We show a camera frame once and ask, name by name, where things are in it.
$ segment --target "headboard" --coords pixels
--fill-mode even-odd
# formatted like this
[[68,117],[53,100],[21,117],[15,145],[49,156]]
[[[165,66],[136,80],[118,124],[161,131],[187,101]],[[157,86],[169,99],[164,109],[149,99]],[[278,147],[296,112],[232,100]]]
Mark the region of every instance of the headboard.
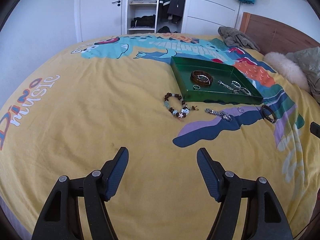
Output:
[[263,55],[320,47],[319,42],[287,24],[247,12],[243,13],[240,31],[257,43]]

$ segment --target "white door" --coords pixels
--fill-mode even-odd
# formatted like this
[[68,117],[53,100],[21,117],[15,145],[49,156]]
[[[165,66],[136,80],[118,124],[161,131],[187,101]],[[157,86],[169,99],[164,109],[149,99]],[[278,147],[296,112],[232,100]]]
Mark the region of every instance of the white door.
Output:
[[121,35],[122,0],[80,0],[82,40]]

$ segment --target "pillow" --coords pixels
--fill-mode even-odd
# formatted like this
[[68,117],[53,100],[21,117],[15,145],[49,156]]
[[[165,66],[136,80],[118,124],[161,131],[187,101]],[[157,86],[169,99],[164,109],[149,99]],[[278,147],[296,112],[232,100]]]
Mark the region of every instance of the pillow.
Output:
[[320,48],[304,49],[297,52],[290,52],[286,57],[297,63],[305,73],[311,94],[320,104]]

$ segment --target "metal screw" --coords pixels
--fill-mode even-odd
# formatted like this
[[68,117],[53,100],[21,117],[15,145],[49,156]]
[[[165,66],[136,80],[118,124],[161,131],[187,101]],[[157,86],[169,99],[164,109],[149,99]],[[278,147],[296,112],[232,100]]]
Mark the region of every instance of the metal screw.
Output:
[[94,177],[98,177],[98,176],[100,176],[100,174],[101,174],[101,171],[93,171],[92,172],[92,176],[94,176]]
[[235,174],[232,171],[226,171],[225,175],[229,178],[232,178]]
[[259,181],[260,181],[261,183],[263,183],[263,184],[267,183],[267,180],[266,180],[266,178],[264,178],[264,177],[260,177],[260,178],[259,178]]
[[67,176],[61,176],[60,178],[59,178],[59,181],[60,182],[65,182],[67,180]]

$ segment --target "wall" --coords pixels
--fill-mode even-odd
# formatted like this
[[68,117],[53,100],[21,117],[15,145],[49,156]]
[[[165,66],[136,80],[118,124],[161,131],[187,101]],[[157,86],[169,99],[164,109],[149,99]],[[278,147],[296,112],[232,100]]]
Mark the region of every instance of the wall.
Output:
[[20,0],[0,32],[0,108],[41,64],[76,42],[74,0]]
[[255,4],[241,4],[237,29],[243,12],[285,23],[320,42],[320,20],[306,0],[256,0]]

